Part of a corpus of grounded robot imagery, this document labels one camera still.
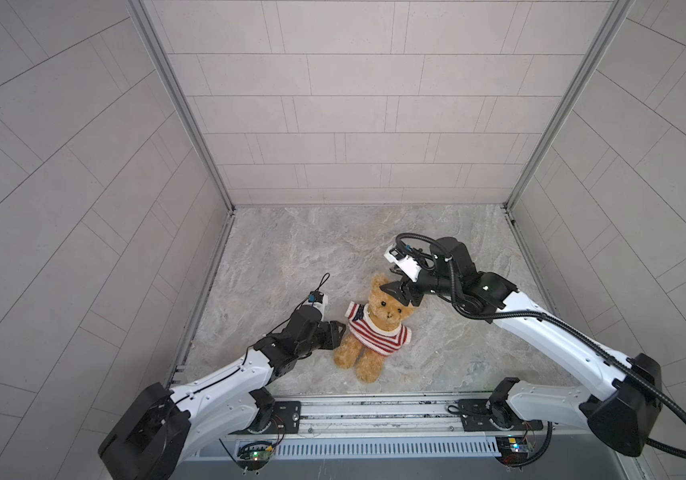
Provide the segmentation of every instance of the american flag sweater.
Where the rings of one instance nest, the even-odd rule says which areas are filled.
[[[407,345],[412,339],[412,330],[404,325],[387,332],[377,328],[370,320],[370,313],[367,305],[351,302],[345,312],[348,319],[348,328],[351,334],[368,349],[389,356],[395,351]]]

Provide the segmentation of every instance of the brown teddy bear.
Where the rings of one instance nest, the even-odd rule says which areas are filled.
[[[356,376],[365,383],[377,380],[386,357],[407,345],[412,336],[412,331],[401,323],[415,307],[404,306],[382,291],[380,287],[385,283],[388,283],[386,275],[376,275],[372,279],[369,303],[348,305],[345,315],[349,334],[335,349],[335,364],[342,369],[356,364]],[[359,358],[362,350],[365,354]]]

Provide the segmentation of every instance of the marble floor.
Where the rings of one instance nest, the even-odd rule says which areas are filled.
[[[477,268],[516,283],[543,304],[530,270],[497,205],[242,208],[207,301],[185,379],[193,381],[243,355],[286,319],[331,274],[326,315],[344,321],[351,300],[367,300],[370,281],[390,266],[383,252],[396,234],[415,232],[464,242]],[[317,351],[271,383],[274,395],[343,392],[491,390],[506,376],[535,383],[577,383],[569,373],[513,334],[459,316],[426,296],[405,322],[412,342],[388,358],[376,383],[339,370],[332,352]]]

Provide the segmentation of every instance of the teddy bear's leg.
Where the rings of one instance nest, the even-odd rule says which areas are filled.
[[[356,376],[364,383],[373,383],[381,375],[386,357],[378,352],[367,349],[356,364]]]
[[[362,348],[364,345],[355,336],[348,335],[335,349],[335,364],[342,369],[350,369],[356,363]]]

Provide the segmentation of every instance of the tiled wall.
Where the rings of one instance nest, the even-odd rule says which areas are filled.
[[[236,204],[506,200],[608,5],[146,1]]]
[[[522,198],[513,216],[559,314],[655,358],[686,410],[686,0],[637,0]],[[667,410],[651,437],[686,448]],[[684,460],[645,459],[686,478]]]
[[[0,0],[0,479],[101,475],[224,216],[123,0]]]

